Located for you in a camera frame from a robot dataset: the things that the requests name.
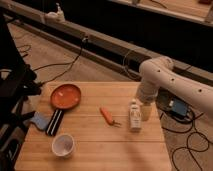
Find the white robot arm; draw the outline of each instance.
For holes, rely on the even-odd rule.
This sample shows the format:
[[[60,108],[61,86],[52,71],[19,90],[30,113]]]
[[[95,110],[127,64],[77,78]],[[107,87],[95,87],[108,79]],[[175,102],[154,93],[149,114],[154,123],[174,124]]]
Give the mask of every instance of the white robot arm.
[[[172,69],[173,61],[165,56],[143,62],[138,99],[151,103],[155,101],[158,89],[163,87],[201,112],[213,115],[213,87],[177,75]]]

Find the wooden tabletop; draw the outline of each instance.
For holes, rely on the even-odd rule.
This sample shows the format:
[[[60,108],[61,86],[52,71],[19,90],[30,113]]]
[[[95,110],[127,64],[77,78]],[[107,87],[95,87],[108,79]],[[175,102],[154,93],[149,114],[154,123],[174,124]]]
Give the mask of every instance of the wooden tabletop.
[[[82,92],[80,104],[67,110],[57,134],[69,133],[76,141],[71,158],[53,155],[44,132],[31,125],[17,159],[16,171],[167,171],[171,164],[155,104],[150,119],[140,133],[129,130],[129,104],[136,82],[51,82],[43,92],[37,111],[51,117],[51,92],[59,85],[72,83]],[[108,125],[99,112],[105,107],[120,128]]]

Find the black cable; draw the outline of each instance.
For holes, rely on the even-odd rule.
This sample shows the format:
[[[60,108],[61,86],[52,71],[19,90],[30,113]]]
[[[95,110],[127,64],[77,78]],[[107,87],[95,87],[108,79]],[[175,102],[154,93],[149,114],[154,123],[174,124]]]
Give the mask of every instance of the black cable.
[[[31,45],[17,46],[17,49],[20,49],[20,48],[26,48],[26,49],[24,49],[24,50],[18,50],[19,53],[26,53],[26,52],[28,52],[31,49]]]
[[[211,142],[207,137],[206,137],[206,135],[204,135],[203,133],[201,133],[200,131],[198,131],[198,129],[196,128],[196,125],[195,125],[195,121],[198,119],[198,118],[200,118],[201,116],[203,116],[204,115],[204,113],[201,113],[201,114],[199,114],[198,116],[195,116],[195,113],[194,113],[194,111],[192,110],[192,109],[190,109],[190,112],[192,113],[192,116],[193,116],[193,118],[192,118],[192,122],[190,122],[190,124],[191,124],[191,127],[190,127],[190,129],[188,129],[188,130],[186,130],[186,131],[183,131],[183,132],[185,132],[185,133],[187,133],[187,132],[189,132],[190,130],[192,130],[192,128],[194,128],[194,132],[191,132],[189,135],[188,135],[188,137],[187,137],[187,140],[186,140],[186,146],[182,146],[182,147],[178,147],[178,148],[176,148],[173,152],[172,152],[172,163],[173,163],[173,165],[174,165],[174,167],[175,167],[175,169],[177,170],[177,171],[179,171],[180,169],[177,167],[177,165],[176,165],[176,163],[175,163],[175,153],[177,152],[177,151],[180,151],[180,150],[183,150],[183,149],[185,149],[185,150],[187,150],[188,152],[189,152],[189,154],[190,154],[190,156],[192,157],[192,159],[193,159],[193,161],[196,163],[196,165],[198,166],[198,168],[201,170],[201,171],[203,171],[203,169],[202,169],[202,167],[201,167],[201,165],[200,165],[200,163],[197,161],[197,159],[195,158],[195,156],[194,156],[194,154],[192,153],[192,152],[206,152],[209,148],[210,148],[210,145],[213,145],[213,142]],[[170,130],[170,129],[168,129],[168,128],[165,128],[165,130],[167,130],[167,131],[170,131],[170,132],[172,132],[172,133],[183,133],[183,132],[179,132],[179,131],[176,131],[176,130]],[[204,148],[204,149],[201,149],[201,150],[198,150],[198,149],[195,149],[195,148],[192,148],[192,147],[190,147],[190,139],[194,136],[194,135],[199,135],[201,138],[203,138],[206,142],[207,142],[207,146]]]
[[[193,128],[193,121],[196,119],[195,113],[192,110],[189,110],[189,114],[191,114],[191,119],[190,120],[183,120],[183,119],[181,120],[181,119],[173,116],[172,114],[167,113],[166,111],[162,112],[162,114],[160,116],[160,119],[162,119],[164,114],[166,114],[171,119],[175,120],[176,122],[178,122],[180,124],[185,124],[185,125],[190,124],[191,125],[187,130],[184,130],[184,131],[176,131],[176,130],[172,130],[172,129],[169,129],[169,128],[166,128],[166,127],[162,126],[162,129],[164,129],[166,131],[169,131],[169,132],[172,132],[172,133],[177,133],[177,134],[185,134],[185,133],[190,132],[192,130],[192,128]]]
[[[23,55],[21,55],[22,56],[22,58],[25,58],[25,57],[27,57],[28,56],[28,53],[26,52],[26,53],[24,53]]]
[[[22,34],[21,36],[18,36],[18,37],[15,37],[15,36],[12,36],[13,39],[22,39],[24,36],[26,36],[28,33],[24,33]]]
[[[165,8],[165,9],[167,9],[167,7],[161,2],[158,2],[158,1],[155,1],[155,0],[150,0],[150,1],[160,5],[161,7]]]
[[[164,113],[166,115],[168,115],[169,117],[171,117],[173,120],[175,120],[178,123],[181,124],[190,124],[193,122],[193,120],[195,120],[195,113],[189,108],[187,115],[184,118],[179,118],[177,116],[175,116],[174,114],[170,114],[167,111],[164,111]]]
[[[122,62],[124,72],[126,73],[126,75],[127,75],[130,79],[132,79],[132,80],[134,80],[134,81],[139,81],[139,80],[141,80],[141,77],[140,77],[140,76],[133,76],[133,75],[131,74],[131,72],[129,71],[130,59],[127,58],[127,56],[128,56],[132,51],[137,50],[137,49],[141,49],[141,47],[140,47],[140,48],[135,48],[135,49],[129,50],[129,51],[124,55],[123,62]]]
[[[68,71],[70,71],[73,67],[73,65],[75,64],[75,62],[78,60],[78,58],[81,56],[81,53],[82,53],[82,50],[83,50],[83,44],[84,42],[82,42],[82,45],[80,47],[80,51],[78,53],[78,55],[75,57],[75,59],[71,62],[67,62],[67,63],[55,63],[55,64],[49,64],[49,65],[44,65],[44,66],[41,66],[39,68],[36,68],[34,69],[33,71],[38,71],[40,69],[43,69],[43,68],[46,68],[46,67],[51,67],[51,66],[56,66],[56,65],[69,65],[69,67],[62,73],[56,75],[55,77],[53,77],[52,79],[48,80],[48,81],[44,81],[44,82],[41,82],[40,85],[42,86],[43,84],[47,83],[47,82],[50,82],[50,81],[54,81],[55,79],[61,77],[62,75],[64,75],[65,73],[67,73]]]

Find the paper cup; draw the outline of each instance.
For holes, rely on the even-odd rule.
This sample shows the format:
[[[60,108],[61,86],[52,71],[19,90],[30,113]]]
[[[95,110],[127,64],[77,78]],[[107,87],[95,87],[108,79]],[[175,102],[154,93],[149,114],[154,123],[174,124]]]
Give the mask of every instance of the paper cup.
[[[53,139],[52,152],[58,157],[70,157],[74,149],[74,139],[69,134],[60,134]]]

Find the white bottle on shelf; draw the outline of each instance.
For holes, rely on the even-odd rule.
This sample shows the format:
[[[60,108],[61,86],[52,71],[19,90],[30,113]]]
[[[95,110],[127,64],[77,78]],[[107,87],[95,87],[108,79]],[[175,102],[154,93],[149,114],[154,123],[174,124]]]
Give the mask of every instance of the white bottle on shelf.
[[[58,9],[58,11],[57,11],[58,20],[59,20],[60,22],[65,22],[64,12],[62,11],[62,9],[61,9],[59,3],[56,3],[56,5],[57,5],[57,9]]]

